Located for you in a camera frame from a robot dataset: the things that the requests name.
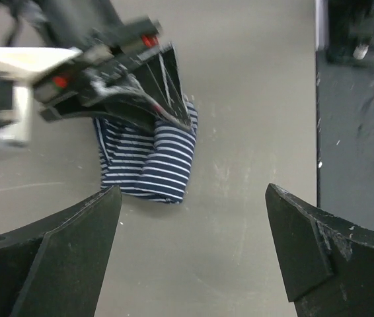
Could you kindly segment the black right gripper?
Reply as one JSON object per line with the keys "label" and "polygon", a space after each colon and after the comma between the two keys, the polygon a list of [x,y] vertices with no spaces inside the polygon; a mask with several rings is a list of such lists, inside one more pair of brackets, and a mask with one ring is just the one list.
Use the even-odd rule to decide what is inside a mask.
{"label": "black right gripper", "polygon": [[150,18],[95,23],[56,18],[39,33],[54,48],[80,54],[36,80],[34,98],[47,122],[102,117],[142,131],[157,119],[191,128],[172,44],[159,45],[161,25]]}

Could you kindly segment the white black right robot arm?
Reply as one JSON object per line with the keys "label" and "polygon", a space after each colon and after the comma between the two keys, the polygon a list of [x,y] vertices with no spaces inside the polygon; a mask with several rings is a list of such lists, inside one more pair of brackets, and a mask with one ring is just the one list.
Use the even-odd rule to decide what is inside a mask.
{"label": "white black right robot arm", "polygon": [[188,131],[176,52],[159,43],[160,24],[123,22],[110,1],[5,1],[15,22],[26,20],[51,48],[79,53],[35,84],[47,122],[100,116],[152,131],[163,120]]}

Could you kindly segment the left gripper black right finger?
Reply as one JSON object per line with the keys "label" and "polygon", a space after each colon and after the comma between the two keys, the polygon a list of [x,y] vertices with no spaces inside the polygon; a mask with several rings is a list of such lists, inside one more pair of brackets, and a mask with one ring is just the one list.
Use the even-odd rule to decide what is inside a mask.
{"label": "left gripper black right finger", "polygon": [[374,316],[374,231],[269,184],[268,219],[298,316]]}

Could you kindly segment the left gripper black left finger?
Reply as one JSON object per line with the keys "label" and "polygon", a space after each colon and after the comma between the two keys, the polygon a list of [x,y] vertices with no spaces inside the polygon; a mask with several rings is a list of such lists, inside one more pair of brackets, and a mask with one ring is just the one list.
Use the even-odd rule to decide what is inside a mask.
{"label": "left gripper black left finger", "polygon": [[0,234],[0,316],[94,316],[121,206],[114,186]]}

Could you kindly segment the navy striped boxer underwear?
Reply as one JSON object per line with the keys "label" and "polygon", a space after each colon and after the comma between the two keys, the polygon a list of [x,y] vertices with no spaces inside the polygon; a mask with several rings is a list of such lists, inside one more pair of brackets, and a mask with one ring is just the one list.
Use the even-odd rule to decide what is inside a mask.
{"label": "navy striped boxer underwear", "polygon": [[118,186],[126,195],[168,204],[184,199],[197,140],[198,113],[186,102],[192,129],[157,121],[153,133],[117,121],[93,120],[101,186]]}

